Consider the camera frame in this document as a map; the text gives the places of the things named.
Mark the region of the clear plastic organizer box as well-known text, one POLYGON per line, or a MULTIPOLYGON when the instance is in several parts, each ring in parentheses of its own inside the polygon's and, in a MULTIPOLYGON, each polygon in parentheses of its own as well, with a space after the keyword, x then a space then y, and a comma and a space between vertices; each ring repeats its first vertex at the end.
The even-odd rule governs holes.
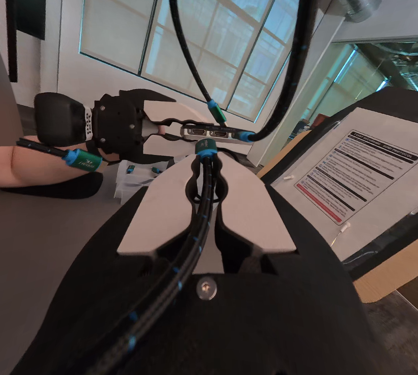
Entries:
POLYGON ((149 172, 141 174, 126 174, 127 167, 132 164, 144 169, 155 166, 164 172, 167 168, 175 164, 175 159, 170 158, 168 161, 160 161, 150 164, 140 164, 122 160, 118 166, 116 188, 114 192, 114 198, 119 200, 121 205, 125 204, 142 187, 148 187, 153 180, 160 175, 149 172))

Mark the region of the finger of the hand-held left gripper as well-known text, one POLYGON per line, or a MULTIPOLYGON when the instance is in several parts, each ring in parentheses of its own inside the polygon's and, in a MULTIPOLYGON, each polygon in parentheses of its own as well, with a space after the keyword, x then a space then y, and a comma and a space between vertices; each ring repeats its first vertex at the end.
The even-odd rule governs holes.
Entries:
POLYGON ((182 157, 195 153, 196 140, 166 133, 151 134, 143 142, 143 153, 155 156, 182 157))
POLYGON ((156 125, 213 124, 210 118, 178 102, 145 100, 143 110, 149 121, 156 125))

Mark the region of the black capture box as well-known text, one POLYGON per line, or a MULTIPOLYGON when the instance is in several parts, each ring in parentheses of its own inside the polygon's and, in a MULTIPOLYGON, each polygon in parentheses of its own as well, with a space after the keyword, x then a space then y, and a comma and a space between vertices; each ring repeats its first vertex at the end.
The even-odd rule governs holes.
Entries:
POLYGON ((248 136, 253 135, 252 131, 245 131, 238 128, 222 127, 210 123, 185 124, 180 128, 180 135, 188 141, 197 141, 203 138, 211 138, 216 142, 235 143, 252 145, 253 141, 248 136))

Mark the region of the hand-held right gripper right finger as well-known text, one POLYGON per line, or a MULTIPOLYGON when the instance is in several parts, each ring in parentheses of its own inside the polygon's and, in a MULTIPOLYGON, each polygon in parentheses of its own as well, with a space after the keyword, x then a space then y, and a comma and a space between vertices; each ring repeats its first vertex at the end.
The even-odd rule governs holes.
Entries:
POLYGON ((262 253, 296 251, 265 185, 248 168, 221 152, 216 194, 225 230, 262 253))

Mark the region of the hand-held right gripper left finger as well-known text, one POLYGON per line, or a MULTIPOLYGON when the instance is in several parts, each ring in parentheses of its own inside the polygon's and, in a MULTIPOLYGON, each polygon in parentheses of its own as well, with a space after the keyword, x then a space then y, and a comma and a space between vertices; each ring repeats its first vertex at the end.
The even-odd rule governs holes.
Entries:
POLYGON ((196 178, 193 163, 200 171, 198 156, 189 155, 149 185, 118 246, 118 254, 152 257, 191 225, 194 204, 186 195, 186 185, 196 178))

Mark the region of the large window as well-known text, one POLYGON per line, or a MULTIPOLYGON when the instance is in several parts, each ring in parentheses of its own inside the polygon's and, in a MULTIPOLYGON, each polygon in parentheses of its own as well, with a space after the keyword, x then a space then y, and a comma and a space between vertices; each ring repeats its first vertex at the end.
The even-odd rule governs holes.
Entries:
MULTIPOLYGON (((221 109, 256 122, 290 53, 299 0, 178 0, 193 62, 221 109)), ((204 100, 169 0, 84 0, 80 53, 204 100)))

